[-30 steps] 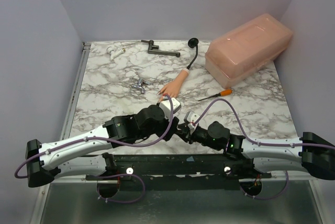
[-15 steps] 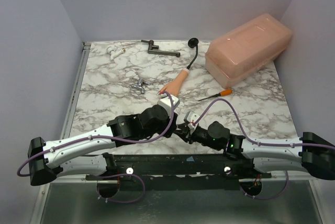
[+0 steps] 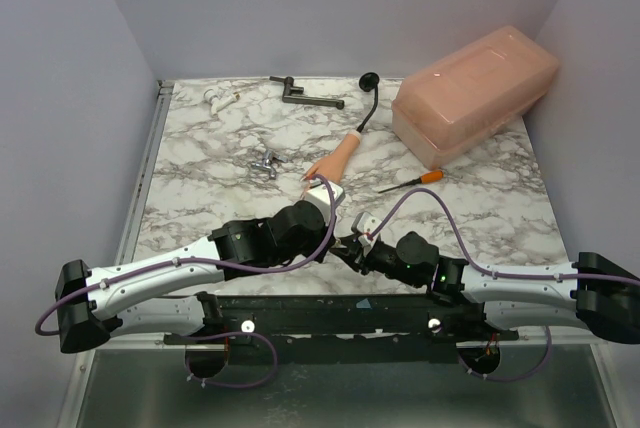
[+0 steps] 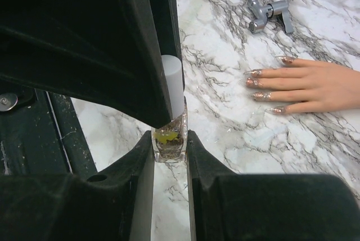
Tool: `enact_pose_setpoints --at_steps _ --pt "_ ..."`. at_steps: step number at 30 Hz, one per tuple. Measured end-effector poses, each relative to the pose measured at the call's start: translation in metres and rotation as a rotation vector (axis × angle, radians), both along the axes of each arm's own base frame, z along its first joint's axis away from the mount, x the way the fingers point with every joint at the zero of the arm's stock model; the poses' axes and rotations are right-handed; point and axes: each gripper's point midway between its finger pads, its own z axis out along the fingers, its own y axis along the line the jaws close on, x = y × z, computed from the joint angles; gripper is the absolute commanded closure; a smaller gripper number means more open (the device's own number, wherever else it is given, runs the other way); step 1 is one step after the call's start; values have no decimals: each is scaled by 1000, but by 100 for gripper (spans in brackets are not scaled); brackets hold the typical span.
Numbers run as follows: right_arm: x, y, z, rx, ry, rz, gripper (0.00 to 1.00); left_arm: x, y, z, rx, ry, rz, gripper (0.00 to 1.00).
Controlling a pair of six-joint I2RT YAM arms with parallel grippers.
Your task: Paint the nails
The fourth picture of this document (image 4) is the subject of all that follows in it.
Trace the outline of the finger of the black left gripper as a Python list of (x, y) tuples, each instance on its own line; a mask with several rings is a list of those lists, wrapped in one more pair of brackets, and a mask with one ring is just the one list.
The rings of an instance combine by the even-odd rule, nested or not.
[(149, 0), (153, 23), (146, 32), (146, 44), (151, 50), (150, 62), (160, 55), (171, 55), (182, 60), (179, 38), (177, 0)]
[(149, 0), (1, 0), (1, 78), (159, 128), (172, 110), (152, 23)]

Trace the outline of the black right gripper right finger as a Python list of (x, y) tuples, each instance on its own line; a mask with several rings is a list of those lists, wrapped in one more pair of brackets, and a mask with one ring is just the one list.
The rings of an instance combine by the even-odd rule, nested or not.
[(359, 206), (324, 174), (236, 174), (187, 139), (192, 240), (358, 240)]

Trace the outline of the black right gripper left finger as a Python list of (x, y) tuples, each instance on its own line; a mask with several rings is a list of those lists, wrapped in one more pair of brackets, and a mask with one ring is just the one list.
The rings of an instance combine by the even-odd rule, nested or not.
[(88, 179), (2, 176), (1, 239), (149, 240), (153, 183), (150, 132)]

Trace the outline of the white nail polish cap brush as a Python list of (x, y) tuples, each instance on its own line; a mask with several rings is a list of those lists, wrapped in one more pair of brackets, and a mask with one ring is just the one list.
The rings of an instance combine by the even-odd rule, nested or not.
[(171, 55), (162, 55), (161, 60), (169, 92), (172, 120), (175, 120), (185, 110), (182, 63), (179, 58)]

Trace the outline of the glitter nail polish bottle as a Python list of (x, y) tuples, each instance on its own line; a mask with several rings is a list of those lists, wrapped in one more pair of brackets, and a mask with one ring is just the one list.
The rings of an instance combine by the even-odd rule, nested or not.
[(155, 161), (182, 163), (186, 161), (188, 138), (188, 111), (184, 97), (184, 112), (162, 128), (152, 128), (151, 139)]

